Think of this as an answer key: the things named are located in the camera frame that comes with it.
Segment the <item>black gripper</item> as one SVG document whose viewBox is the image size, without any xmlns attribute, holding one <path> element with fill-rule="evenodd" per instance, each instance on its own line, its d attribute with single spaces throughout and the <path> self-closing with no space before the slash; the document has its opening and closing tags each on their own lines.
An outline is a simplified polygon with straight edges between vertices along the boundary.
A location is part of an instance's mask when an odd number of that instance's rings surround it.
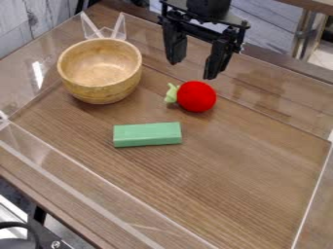
<svg viewBox="0 0 333 249">
<path fill-rule="evenodd" d="M 225 70 L 233 52 L 241 51 L 252 25 L 229 11 L 232 0 L 161 0 L 161 3 L 166 59 L 172 65 L 186 56 L 186 34 L 208 42 L 222 38 L 213 42 L 206 60 L 204 78 L 213 80 Z"/>
</svg>

